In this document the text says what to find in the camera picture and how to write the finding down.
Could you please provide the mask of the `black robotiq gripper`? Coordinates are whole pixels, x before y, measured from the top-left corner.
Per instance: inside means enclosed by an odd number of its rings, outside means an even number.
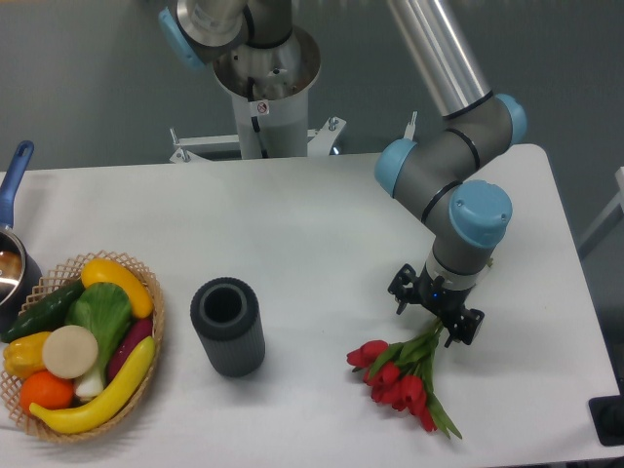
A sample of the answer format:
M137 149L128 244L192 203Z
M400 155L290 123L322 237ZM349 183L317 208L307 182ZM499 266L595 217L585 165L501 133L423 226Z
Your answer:
M418 277L413 267L406 263L394 276L388 292L397 302L397 315L401 315L408 305L420 304L440 318L448 330L446 348L453 342L471 345L479 333L485 313L464 306L472 288L451 290L444 286L444 282L441 276L432 278L426 268Z

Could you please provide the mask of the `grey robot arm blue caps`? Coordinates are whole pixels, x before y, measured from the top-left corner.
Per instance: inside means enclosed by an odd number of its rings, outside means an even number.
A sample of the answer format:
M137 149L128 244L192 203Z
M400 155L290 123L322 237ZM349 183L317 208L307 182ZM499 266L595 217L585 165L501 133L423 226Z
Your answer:
M400 308L436 315L452 341L471 344L484 315L465 302L512 216L506 192L475 173L527 130L523 108L497 95L443 1L393 1L390 12L445 121L436 138L391 142L374 175L435 237L420 272L403 267L389 291ZM172 1L160 26L192 68L210 65L231 95L245 159L311 154L307 93L320 70L314 39L289 1Z

